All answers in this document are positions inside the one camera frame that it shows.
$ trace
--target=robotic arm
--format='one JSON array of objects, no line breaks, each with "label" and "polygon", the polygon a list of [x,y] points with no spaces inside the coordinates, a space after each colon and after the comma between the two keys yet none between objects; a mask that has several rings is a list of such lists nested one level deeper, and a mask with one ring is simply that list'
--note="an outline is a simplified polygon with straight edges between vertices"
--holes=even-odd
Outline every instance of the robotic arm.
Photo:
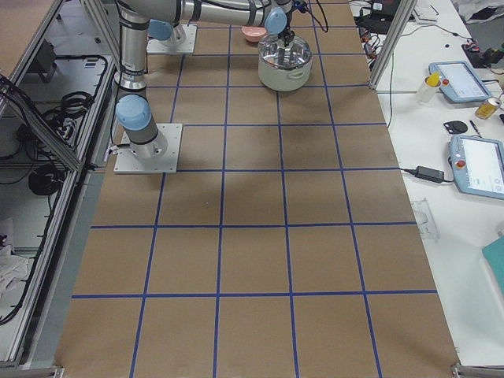
[{"label": "robotic arm", "polygon": [[120,76],[117,118],[128,134],[132,153],[140,159],[162,155],[167,147],[146,101],[147,29],[151,19],[242,26],[265,26],[288,45],[292,0],[116,0],[120,12]]}]

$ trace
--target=teal folder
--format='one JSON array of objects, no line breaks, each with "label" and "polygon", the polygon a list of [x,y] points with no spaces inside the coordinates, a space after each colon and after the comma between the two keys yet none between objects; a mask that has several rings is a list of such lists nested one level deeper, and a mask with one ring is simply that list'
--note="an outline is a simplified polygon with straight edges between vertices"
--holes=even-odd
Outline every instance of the teal folder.
[{"label": "teal folder", "polygon": [[504,294],[504,236],[483,248],[483,255],[494,273],[501,292]]}]

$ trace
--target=pot handle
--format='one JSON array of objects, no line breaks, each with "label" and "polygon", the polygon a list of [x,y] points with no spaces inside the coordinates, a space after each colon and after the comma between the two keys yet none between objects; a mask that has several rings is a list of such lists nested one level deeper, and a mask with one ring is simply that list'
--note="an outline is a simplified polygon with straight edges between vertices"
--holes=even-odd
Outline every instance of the pot handle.
[{"label": "pot handle", "polygon": [[289,79],[299,80],[299,79],[301,79],[304,75],[305,75],[305,72],[304,72],[304,71],[298,71],[298,72],[296,72],[296,73],[288,73],[288,74],[287,74],[287,77],[288,77]]}]

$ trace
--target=black marker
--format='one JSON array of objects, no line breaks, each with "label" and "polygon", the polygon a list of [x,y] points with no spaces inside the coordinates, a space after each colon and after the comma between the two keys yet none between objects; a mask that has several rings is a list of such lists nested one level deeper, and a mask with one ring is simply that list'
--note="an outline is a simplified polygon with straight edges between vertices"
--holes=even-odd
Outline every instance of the black marker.
[{"label": "black marker", "polygon": [[483,138],[483,136],[481,136],[481,133],[480,133],[480,130],[478,130],[478,128],[476,127],[476,125],[474,124],[474,122],[472,120],[469,120],[469,123],[471,124],[472,128],[474,129],[474,131],[476,132],[476,134],[480,137],[480,138]]}]

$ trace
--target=blue joint cap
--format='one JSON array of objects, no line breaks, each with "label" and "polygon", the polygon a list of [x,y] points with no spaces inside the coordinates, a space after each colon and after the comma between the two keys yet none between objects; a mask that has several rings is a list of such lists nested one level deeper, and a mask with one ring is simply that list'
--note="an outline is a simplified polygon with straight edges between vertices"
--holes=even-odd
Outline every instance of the blue joint cap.
[{"label": "blue joint cap", "polygon": [[265,29],[269,34],[280,34],[287,26],[287,14],[281,8],[273,9],[266,17]]},{"label": "blue joint cap", "polygon": [[149,103],[137,94],[129,94],[119,100],[116,104],[116,115],[124,128],[134,132],[143,130],[152,117]]},{"label": "blue joint cap", "polygon": [[168,22],[150,20],[149,30],[147,32],[152,38],[159,41],[165,41],[172,36],[173,26]]}]

